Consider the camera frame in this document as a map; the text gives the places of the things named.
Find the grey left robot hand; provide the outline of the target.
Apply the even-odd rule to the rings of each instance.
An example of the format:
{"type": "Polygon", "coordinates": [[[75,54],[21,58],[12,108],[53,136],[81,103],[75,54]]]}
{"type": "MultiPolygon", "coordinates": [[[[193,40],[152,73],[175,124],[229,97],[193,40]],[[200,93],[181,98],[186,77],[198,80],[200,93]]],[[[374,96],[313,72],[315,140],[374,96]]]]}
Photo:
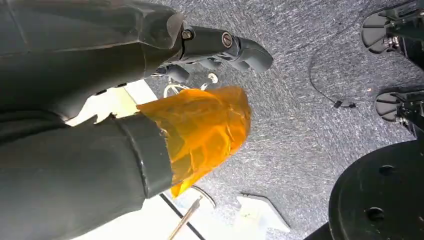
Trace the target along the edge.
{"type": "Polygon", "coordinates": [[[130,116],[70,126],[89,97],[150,76],[188,78],[181,64],[264,72],[271,54],[226,30],[184,26],[143,0],[0,3],[0,237],[70,240],[177,197],[247,139],[237,86],[180,93],[130,116]]]}

